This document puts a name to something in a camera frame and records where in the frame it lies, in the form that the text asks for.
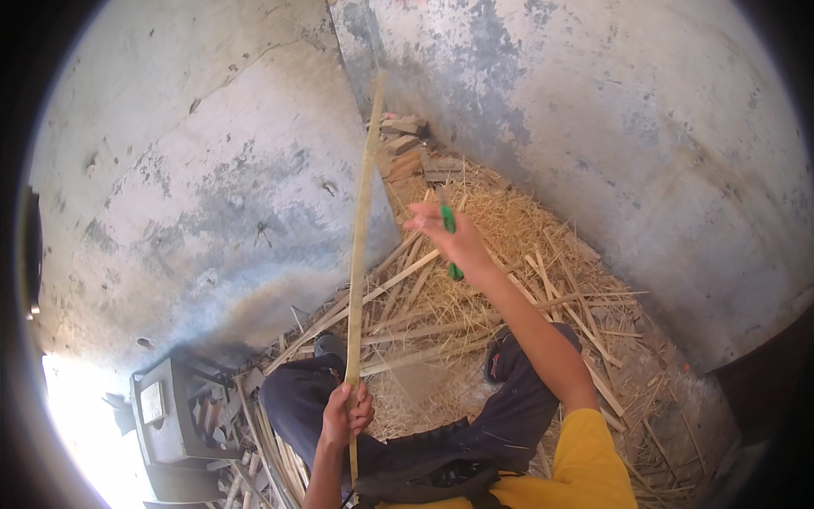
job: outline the wood scrap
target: wood scrap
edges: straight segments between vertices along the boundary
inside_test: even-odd
[[[254,480],[257,475],[257,465],[260,463],[260,455],[257,453],[252,453],[252,459],[249,461],[249,478],[247,483],[249,485],[254,486]],[[247,489],[247,491],[243,494],[243,509],[249,509],[252,506],[252,495],[254,492],[251,489]]]
[[[254,487],[254,482],[252,478],[248,475],[248,473],[243,470],[243,467],[238,465],[238,462],[232,460],[232,467],[237,471],[240,478],[243,480],[243,483],[254,493],[254,496],[257,497],[257,500],[266,507],[266,509],[274,509],[274,506],[271,505],[271,502],[263,496],[263,494]]]

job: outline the wrist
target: wrist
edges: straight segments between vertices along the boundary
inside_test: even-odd
[[[320,435],[317,442],[317,452],[322,452],[328,456],[341,456],[347,444],[347,442],[333,440],[323,434]]]
[[[483,265],[477,270],[470,270],[464,275],[469,284],[483,293],[486,293],[496,281],[505,278],[505,274],[494,263]]]

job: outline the bamboo stick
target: bamboo stick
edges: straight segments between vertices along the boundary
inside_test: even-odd
[[[378,119],[382,115],[384,101],[385,72],[379,73],[376,84],[376,95],[373,100],[373,110],[370,118]],[[353,229],[353,253],[351,258],[351,291],[348,304],[348,355],[345,360],[345,382],[352,387],[347,408],[351,410],[358,405],[356,398],[359,387],[359,353],[361,342],[361,307],[364,305],[365,294],[365,246],[367,245],[367,226],[370,219],[370,191],[373,184],[373,171],[375,168],[375,153],[379,147],[379,123],[371,122],[367,134],[367,144],[362,156],[361,174],[359,177],[359,194],[357,196],[356,224]],[[356,481],[359,477],[359,460],[357,457],[357,436],[350,434],[348,443],[351,467],[351,486],[354,488],[354,504],[359,503],[355,492]]]
[[[438,256],[438,254],[439,254],[438,249],[435,249],[432,252],[429,252],[421,260],[416,261],[411,266],[409,266],[406,269],[402,270],[399,274],[396,274],[395,276],[390,278],[388,281],[383,283],[382,286],[380,286],[378,288],[375,288],[374,290],[371,290],[362,299],[362,304],[366,304],[366,303],[372,301],[373,299],[375,299],[376,297],[382,295],[388,288],[392,287],[394,284],[396,284],[399,281],[401,281],[402,279],[406,278],[407,276],[409,276],[410,274],[412,274],[416,270],[422,268],[424,265],[426,265],[430,261],[435,260],[435,258]],[[280,367],[291,355],[293,355],[297,350],[299,350],[300,346],[302,346],[306,341],[308,341],[311,338],[313,338],[314,336],[316,336],[320,331],[323,331],[323,330],[327,329],[331,325],[334,325],[338,321],[340,321],[343,318],[347,317],[348,312],[349,312],[349,308],[344,307],[344,306],[348,305],[349,301],[350,301],[350,294],[345,296],[340,302],[338,302],[336,305],[331,307],[329,312],[326,313],[325,316],[320,318],[311,327],[309,327],[309,329],[305,332],[305,334],[303,334],[302,336],[300,336],[296,340],[292,341],[291,344],[288,345],[288,348],[284,352],[282,352],[279,355],[279,357],[274,359],[274,361],[271,364],[269,364],[269,366],[267,366],[265,368],[265,370],[263,371],[263,374],[268,375],[269,373],[271,373],[272,371],[274,371],[275,369]],[[342,305],[343,308],[337,309],[335,311],[335,308],[339,307],[340,305]]]

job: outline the shoe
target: shoe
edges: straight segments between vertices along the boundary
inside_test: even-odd
[[[331,331],[322,331],[316,335],[313,342],[313,356],[327,355],[333,353],[342,360],[342,365],[348,364],[348,348],[344,341]]]
[[[501,356],[501,346],[503,341],[509,337],[511,331],[504,322],[501,321],[501,328],[495,333],[495,337],[489,341],[489,351],[486,355],[486,362],[484,363],[484,378],[492,385],[498,385],[500,380],[497,379],[497,361]]]

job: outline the green scissors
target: green scissors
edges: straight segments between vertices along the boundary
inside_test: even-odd
[[[455,216],[453,210],[447,204],[444,187],[440,184],[435,186],[435,194],[438,195],[438,200],[441,202],[441,221],[444,223],[444,229],[449,233],[455,233]],[[463,272],[452,262],[449,262],[449,277],[453,281],[463,280]]]

